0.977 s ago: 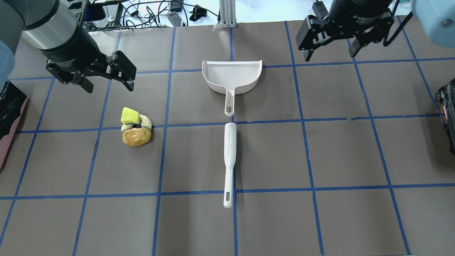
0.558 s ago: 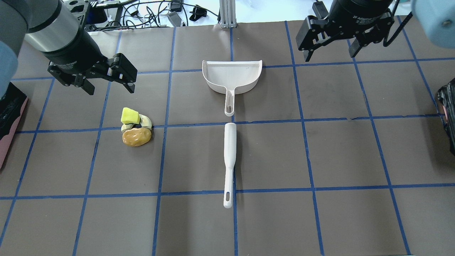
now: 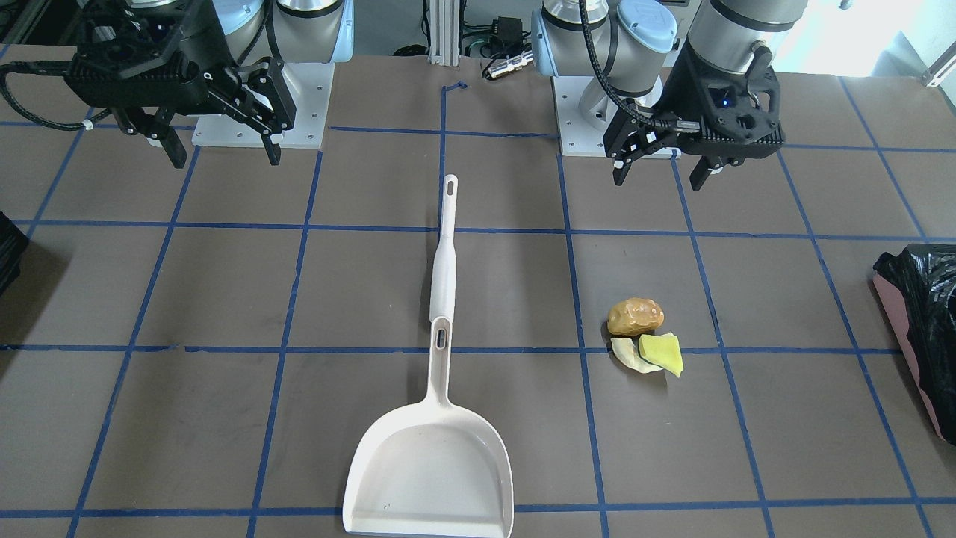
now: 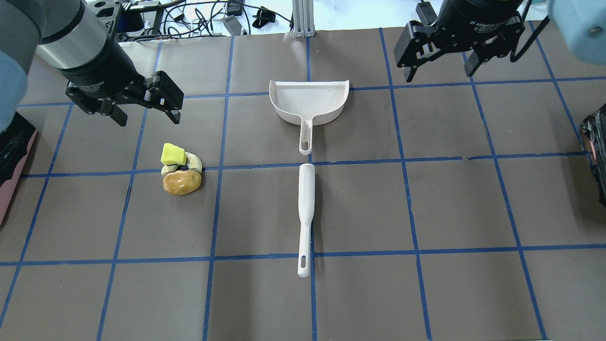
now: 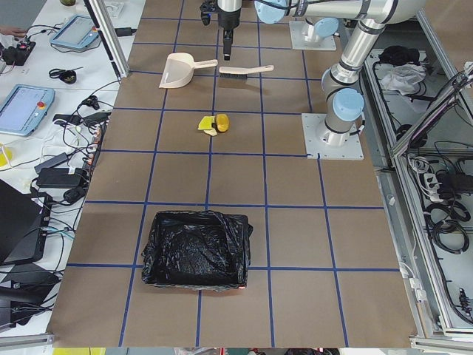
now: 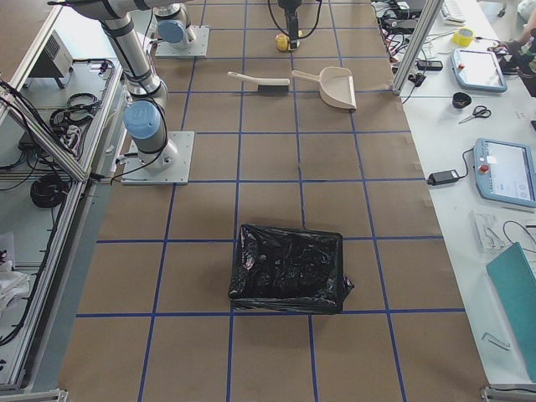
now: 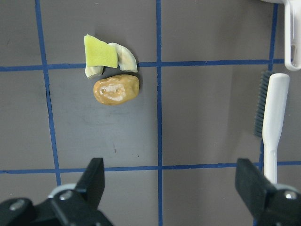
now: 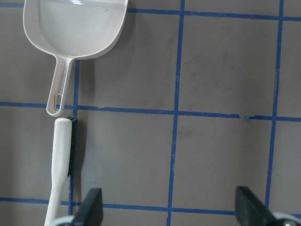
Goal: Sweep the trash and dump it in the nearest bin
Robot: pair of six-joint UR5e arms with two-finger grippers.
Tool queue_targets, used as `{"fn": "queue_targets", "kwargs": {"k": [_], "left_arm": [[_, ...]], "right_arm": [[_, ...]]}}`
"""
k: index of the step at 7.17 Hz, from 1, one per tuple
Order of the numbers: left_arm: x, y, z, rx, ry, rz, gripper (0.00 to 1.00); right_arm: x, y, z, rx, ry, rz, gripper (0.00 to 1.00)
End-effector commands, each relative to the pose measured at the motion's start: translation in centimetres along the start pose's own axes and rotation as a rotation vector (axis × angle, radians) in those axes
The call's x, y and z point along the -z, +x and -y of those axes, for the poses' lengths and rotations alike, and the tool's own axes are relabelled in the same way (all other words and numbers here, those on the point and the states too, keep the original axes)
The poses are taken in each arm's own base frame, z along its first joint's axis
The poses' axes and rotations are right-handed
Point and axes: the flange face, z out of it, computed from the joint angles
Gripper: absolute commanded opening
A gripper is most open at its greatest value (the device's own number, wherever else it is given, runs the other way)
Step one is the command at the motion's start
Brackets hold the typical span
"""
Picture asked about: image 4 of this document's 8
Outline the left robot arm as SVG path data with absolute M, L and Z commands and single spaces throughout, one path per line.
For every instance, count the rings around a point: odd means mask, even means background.
M 119 126 L 120 105 L 164 112 L 178 124 L 184 93 L 163 71 L 141 75 L 132 59 L 83 0 L 1 2 L 1 129 L 11 125 L 28 87 L 35 56 L 68 80 L 65 93 L 82 112 Z

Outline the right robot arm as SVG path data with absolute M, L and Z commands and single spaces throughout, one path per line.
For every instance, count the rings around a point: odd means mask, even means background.
M 435 12 L 422 0 L 416 5 L 419 19 L 407 23 L 394 47 L 396 65 L 411 82 L 422 65 L 469 52 L 464 71 L 471 77 L 493 58 L 520 60 L 550 23 L 578 60 L 605 64 L 603 0 L 548 0 L 547 15 L 522 44 L 531 5 L 530 0 L 445 0 Z

